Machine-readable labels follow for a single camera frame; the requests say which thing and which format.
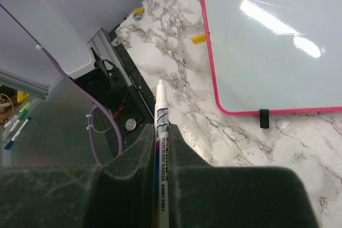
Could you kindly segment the yellow marker cap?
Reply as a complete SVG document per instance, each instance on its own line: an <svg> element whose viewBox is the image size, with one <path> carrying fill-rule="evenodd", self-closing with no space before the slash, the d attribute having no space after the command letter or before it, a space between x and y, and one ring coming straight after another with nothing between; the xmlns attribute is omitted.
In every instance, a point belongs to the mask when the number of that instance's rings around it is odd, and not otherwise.
<svg viewBox="0 0 342 228"><path fill-rule="evenodd" d="M193 42L193 44L198 44L198 43L204 42L204 41L206 41L206 34L203 33L200 35L196 35L196 36L191 38L191 41Z"/></svg>

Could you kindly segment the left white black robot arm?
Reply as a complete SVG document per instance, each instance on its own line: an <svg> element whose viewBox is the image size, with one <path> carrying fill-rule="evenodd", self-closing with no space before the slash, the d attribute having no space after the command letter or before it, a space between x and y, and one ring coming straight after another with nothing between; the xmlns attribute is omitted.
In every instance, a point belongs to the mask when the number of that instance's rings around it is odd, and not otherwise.
<svg viewBox="0 0 342 228"><path fill-rule="evenodd" d="M83 42L49 0L1 0L1 8L94 104L112 110L124 106L126 76L103 30Z"/></svg>

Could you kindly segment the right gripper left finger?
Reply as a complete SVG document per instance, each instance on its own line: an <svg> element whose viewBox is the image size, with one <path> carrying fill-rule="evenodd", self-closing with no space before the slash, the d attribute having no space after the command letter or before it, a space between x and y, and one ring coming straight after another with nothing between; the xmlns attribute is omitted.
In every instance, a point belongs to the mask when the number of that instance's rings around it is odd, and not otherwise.
<svg viewBox="0 0 342 228"><path fill-rule="evenodd" d="M1 169L1 227L151 227L154 127L108 164Z"/></svg>

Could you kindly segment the pink framed whiteboard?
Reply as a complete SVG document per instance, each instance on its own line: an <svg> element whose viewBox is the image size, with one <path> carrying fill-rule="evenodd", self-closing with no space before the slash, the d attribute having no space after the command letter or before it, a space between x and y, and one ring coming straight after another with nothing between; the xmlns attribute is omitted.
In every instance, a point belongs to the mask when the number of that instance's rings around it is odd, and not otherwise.
<svg viewBox="0 0 342 228"><path fill-rule="evenodd" d="M200 2L220 111L341 111L341 0Z"/></svg>

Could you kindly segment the white yellow whiteboard marker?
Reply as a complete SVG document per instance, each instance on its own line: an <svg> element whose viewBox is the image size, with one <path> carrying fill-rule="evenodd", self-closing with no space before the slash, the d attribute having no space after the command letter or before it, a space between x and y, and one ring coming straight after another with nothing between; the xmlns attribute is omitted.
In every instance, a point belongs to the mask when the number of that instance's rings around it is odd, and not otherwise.
<svg viewBox="0 0 342 228"><path fill-rule="evenodd" d="M154 227L169 227L168 204L168 145L169 117L166 86L159 79L154 108L154 138L156 146L154 172Z"/></svg>

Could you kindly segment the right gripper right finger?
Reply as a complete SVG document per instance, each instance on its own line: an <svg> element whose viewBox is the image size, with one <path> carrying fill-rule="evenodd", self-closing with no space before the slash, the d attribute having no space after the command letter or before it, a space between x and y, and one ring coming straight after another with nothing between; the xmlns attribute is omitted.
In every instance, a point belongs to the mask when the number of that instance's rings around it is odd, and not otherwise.
<svg viewBox="0 0 342 228"><path fill-rule="evenodd" d="M212 167L169 129L170 227L318 227L299 177L281 167Z"/></svg>

